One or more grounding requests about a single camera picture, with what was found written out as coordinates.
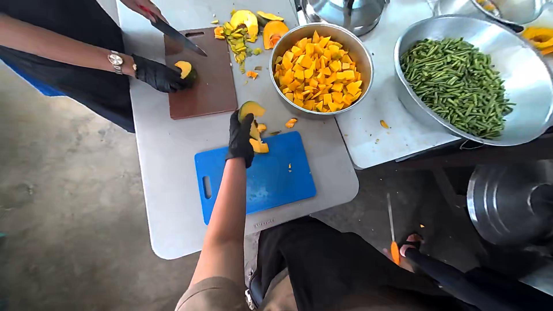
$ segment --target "black glove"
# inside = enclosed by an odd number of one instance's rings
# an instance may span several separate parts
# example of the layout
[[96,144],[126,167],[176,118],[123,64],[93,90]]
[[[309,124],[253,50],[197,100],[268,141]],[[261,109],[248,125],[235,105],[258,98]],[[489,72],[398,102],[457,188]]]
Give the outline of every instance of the black glove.
[[252,166],[253,147],[249,143],[249,129],[252,126],[253,114],[249,113],[242,123],[238,121],[238,110],[231,115],[230,133],[228,140],[228,159],[244,158],[246,168]]
[[174,93],[190,87],[190,80],[181,79],[180,73],[157,61],[132,55],[137,66],[136,78],[164,93]]

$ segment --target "brown sleeve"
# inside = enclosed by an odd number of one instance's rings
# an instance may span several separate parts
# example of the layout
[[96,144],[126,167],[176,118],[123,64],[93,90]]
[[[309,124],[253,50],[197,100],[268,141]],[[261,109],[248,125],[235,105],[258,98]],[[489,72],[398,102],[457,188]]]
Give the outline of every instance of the brown sleeve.
[[228,278],[211,277],[192,285],[175,311],[249,311],[244,290]]

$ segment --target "chopped green bean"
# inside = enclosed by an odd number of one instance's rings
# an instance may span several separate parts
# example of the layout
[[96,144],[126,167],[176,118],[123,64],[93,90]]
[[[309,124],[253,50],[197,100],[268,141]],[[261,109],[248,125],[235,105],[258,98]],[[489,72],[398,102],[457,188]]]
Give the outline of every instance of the chopped green bean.
[[409,85],[421,100],[453,126],[474,136],[496,138],[514,103],[490,55],[463,38],[424,39],[400,58]]

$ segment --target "brown cutting board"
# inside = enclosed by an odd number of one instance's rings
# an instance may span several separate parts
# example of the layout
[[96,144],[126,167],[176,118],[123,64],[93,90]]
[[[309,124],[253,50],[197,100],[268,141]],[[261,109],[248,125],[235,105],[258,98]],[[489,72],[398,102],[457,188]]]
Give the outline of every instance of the brown cutting board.
[[227,42],[215,39],[214,27],[183,30],[180,33],[201,47],[207,57],[184,49],[165,36],[165,63],[175,67],[179,60],[188,61],[198,78],[191,89],[169,94],[171,119],[183,119],[211,113],[233,111],[238,107],[231,57]]

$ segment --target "wristwatch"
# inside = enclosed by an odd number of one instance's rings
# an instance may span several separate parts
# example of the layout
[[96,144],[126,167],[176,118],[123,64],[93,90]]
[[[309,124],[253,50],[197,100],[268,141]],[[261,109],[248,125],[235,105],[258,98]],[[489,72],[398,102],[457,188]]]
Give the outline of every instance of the wristwatch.
[[113,65],[115,72],[119,75],[122,75],[123,69],[121,68],[121,65],[123,65],[124,61],[123,58],[119,55],[119,52],[111,51],[111,53],[107,56],[107,59]]

